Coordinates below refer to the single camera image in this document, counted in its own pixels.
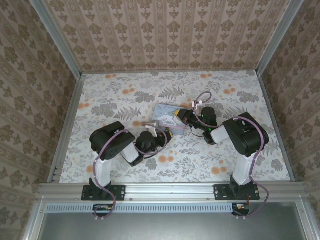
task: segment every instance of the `white floral surface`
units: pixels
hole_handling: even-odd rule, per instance
[[[89,181],[94,161],[89,137],[95,130],[120,121],[138,137],[144,131],[142,123],[152,121],[158,103],[190,108],[204,91],[213,94],[206,106],[214,107],[218,124],[249,112],[268,132],[269,144],[258,157],[254,178],[289,181],[255,72],[212,71],[87,75],[60,182]],[[135,167],[120,155],[115,157],[111,179],[113,183],[228,181],[237,154],[230,140],[210,146],[187,128],[184,136],[174,135],[165,150]]]

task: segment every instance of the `wall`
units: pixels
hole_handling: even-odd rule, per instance
[[[305,0],[263,73],[296,180],[320,222],[320,1]]]
[[[288,0],[45,0],[83,72],[254,69]]]
[[[18,239],[28,223],[74,85],[30,3],[0,1],[0,239]]]

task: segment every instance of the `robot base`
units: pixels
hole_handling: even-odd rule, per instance
[[[112,197],[106,191],[97,187],[92,179],[89,180],[90,185],[85,185],[82,189],[82,201],[112,201]],[[113,193],[117,201],[124,201],[126,196],[126,185],[111,185],[106,186]]]
[[[224,200],[260,200],[258,186],[252,181],[246,185],[238,185],[231,176],[230,184],[216,184],[213,185],[214,198],[216,201]]]

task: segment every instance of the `cable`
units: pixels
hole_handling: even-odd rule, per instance
[[[165,149],[165,147],[166,147],[166,145],[167,145],[167,143],[168,143],[167,135],[166,135],[166,133],[165,133],[162,129],[160,129],[159,127],[154,126],[154,125],[152,125],[152,124],[144,124],[144,125],[142,125],[142,126],[143,126],[143,127],[144,127],[144,126],[149,126],[149,127],[153,127],[153,128],[155,128],[155,129],[158,129],[158,130],[164,135],[165,142],[164,142],[163,147],[162,147],[159,151],[154,151],[154,152],[152,152],[152,153],[146,153],[146,152],[141,151],[140,149],[138,149],[138,148],[136,147],[136,145],[134,145],[135,149],[136,149],[139,153],[141,153],[142,155],[151,155],[151,157],[153,157],[154,155],[160,153],[163,149]]]
[[[124,130],[121,130],[121,131],[118,131],[115,135],[113,135],[106,143],[105,145],[103,146],[103,148],[100,150],[100,153],[99,155],[96,157],[96,159],[94,160],[94,163],[93,163],[93,177],[94,177],[94,180],[95,180],[95,183],[96,185],[102,189],[103,191],[107,192],[108,194],[110,194],[110,196],[112,197],[112,200],[113,200],[113,204],[112,204],[112,208],[110,210],[110,212],[108,212],[105,216],[102,216],[102,217],[99,217],[97,216],[97,209],[98,208],[101,208],[101,206],[99,207],[96,207],[94,209],[94,212],[93,212],[93,215],[95,216],[95,219],[97,220],[98,218],[101,218],[101,219],[104,219],[104,218],[107,218],[111,215],[111,213],[115,210],[115,207],[116,207],[116,198],[115,198],[115,195],[113,195],[113,193],[111,191],[109,191],[107,188],[104,188],[103,186],[100,185],[100,183],[98,182],[98,179],[97,179],[97,162],[98,160],[101,158],[102,154],[104,153],[104,151],[106,150],[106,148],[108,147],[108,145],[117,137],[119,136],[120,134],[122,133],[128,133],[129,131],[124,129]]]
[[[261,145],[260,145],[260,148],[259,150],[255,153],[255,155],[253,156],[253,160],[252,160],[252,164],[251,164],[251,168],[250,168],[250,172],[249,172],[249,178],[250,180],[256,184],[258,187],[262,188],[263,190],[265,190],[266,192],[266,197],[262,203],[262,205],[256,210],[254,211],[253,213],[250,213],[249,215],[247,216],[244,216],[242,215],[241,213],[237,212],[237,211],[234,211],[236,214],[240,215],[240,216],[243,216],[243,219],[246,219],[248,217],[252,217],[253,215],[255,215],[257,212],[259,212],[267,203],[268,199],[269,199],[269,191],[261,184],[257,183],[253,177],[252,177],[252,173],[254,171],[254,167],[255,167],[255,164],[256,164],[256,159],[258,157],[258,155],[261,153],[262,149],[264,148],[264,144],[265,144],[265,139],[264,139],[264,135],[262,133],[262,131],[260,130],[260,128],[253,122],[251,121],[250,119],[246,118],[246,117],[242,117],[242,116],[234,116],[232,117],[231,119],[241,119],[241,120],[244,120],[248,123],[250,123],[251,125],[253,125],[255,127],[255,129],[258,131],[259,135],[260,135],[260,138],[261,138]]]
[[[135,146],[135,149],[141,153],[142,155],[151,155],[150,157],[153,157],[154,155],[160,153],[167,145],[167,142],[168,142],[168,138],[167,138],[167,135],[165,134],[165,132],[163,130],[161,130],[160,128],[154,126],[154,125],[151,125],[151,124],[144,124],[143,126],[151,126],[153,128],[156,128],[158,129],[159,131],[161,131],[164,135],[164,139],[165,139],[165,142],[164,142],[164,145],[163,147],[159,150],[159,151],[155,151],[153,153],[145,153],[145,152],[142,152],[140,151],[136,145]],[[112,204],[112,208],[110,210],[110,212],[108,212],[105,216],[102,216],[102,217],[99,217],[97,216],[97,209],[101,208],[102,206],[97,206],[95,209],[94,209],[94,212],[93,212],[93,215],[95,216],[95,219],[97,220],[98,218],[101,218],[101,219],[104,219],[104,218],[107,218],[111,215],[111,213],[115,210],[115,207],[116,207],[116,197],[113,195],[113,193],[111,191],[109,191],[107,188],[104,188],[103,186],[100,185],[100,183],[98,182],[98,179],[97,179],[97,162],[98,160],[101,158],[102,154],[104,153],[104,151],[106,150],[106,148],[108,147],[108,145],[117,137],[119,136],[120,134],[122,133],[128,133],[129,131],[124,129],[124,130],[121,130],[119,132],[117,132],[115,135],[113,135],[106,143],[105,145],[103,146],[103,148],[100,150],[100,153],[99,155],[96,157],[96,159],[94,160],[94,163],[93,163],[93,177],[94,177],[94,180],[95,180],[95,183],[96,185],[102,189],[103,191],[107,192],[108,194],[110,194],[110,196],[112,197],[112,200],[113,200],[113,204]]]
[[[196,112],[197,102],[198,102],[199,98],[200,98],[203,94],[210,94],[210,96],[209,96],[209,98],[208,98],[207,100],[202,101],[203,104],[207,103],[207,102],[211,99],[211,97],[212,97],[212,93],[211,93],[210,91],[204,91],[203,93],[201,93],[201,94],[196,98],[195,103],[194,103],[194,107],[193,107],[194,115],[195,115],[196,119],[197,119],[202,125],[204,125],[204,126],[206,126],[206,127],[208,127],[208,128],[215,128],[215,129],[216,129],[216,128],[219,128],[220,126],[211,126],[211,125],[208,125],[208,124],[204,123],[203,121],[200,120],[200,118],[199,118],[198,115],[197,115],[197,112]]]
[[[150,159],[150,158],[153,158],[155,155],[151,155],[151,156],[148,156],[148,157],[144,157],[143,159]]]
[[[194,136],[196,136],[198,138],[203,138],[204,137],[203,135],[199,136],[199,135],[194,134],[194,132],[192,131],[192,126],[190,127],[190,130],[191,130],[192,135],[194,135]]]

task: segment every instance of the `glass panel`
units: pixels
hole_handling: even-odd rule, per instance
[[[40,240],[305,240],[295,203],[268,203],[246,220],[230,213],[46,214]]]

